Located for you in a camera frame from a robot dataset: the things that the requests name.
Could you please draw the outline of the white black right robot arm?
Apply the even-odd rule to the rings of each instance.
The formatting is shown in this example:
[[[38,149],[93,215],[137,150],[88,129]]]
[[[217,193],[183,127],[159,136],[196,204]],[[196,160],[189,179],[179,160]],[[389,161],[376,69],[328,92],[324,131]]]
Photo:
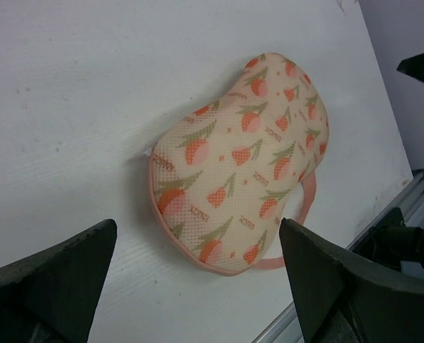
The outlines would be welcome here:
[[[397,71],[424,84],[424,53],[402,60]],[[393,208],[353,251],[398,272],[402,262],[416,262],[424,268],[424,226],[406,226],[401,209]]]

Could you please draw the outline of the floral mesh laundry bag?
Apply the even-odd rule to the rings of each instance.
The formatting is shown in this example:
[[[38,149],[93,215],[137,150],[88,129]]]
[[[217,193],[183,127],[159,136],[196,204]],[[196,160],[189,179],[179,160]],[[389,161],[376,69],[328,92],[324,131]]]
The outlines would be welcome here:
[[[329,134],[325,105],[299,65],[278,53],[251,59],[227,93],[152,148],[148,189],[161,228],[214,274],[283,267],[266,252],[297,186],[296,221],[305,221]]]

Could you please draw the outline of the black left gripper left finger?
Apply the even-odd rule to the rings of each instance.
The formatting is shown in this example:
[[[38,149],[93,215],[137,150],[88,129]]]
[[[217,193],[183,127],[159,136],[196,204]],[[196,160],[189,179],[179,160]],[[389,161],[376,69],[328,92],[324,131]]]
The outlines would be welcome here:
[[[0,267],[0,342],[87,342],[116,239],[106,219]]]

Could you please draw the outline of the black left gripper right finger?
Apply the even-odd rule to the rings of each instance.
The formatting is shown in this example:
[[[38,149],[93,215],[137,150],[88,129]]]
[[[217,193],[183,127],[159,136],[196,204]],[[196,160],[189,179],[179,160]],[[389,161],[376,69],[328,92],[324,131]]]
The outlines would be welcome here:
[[[339,247],[293,221],[279,231],[305,342],[424,342],[424,280]]]

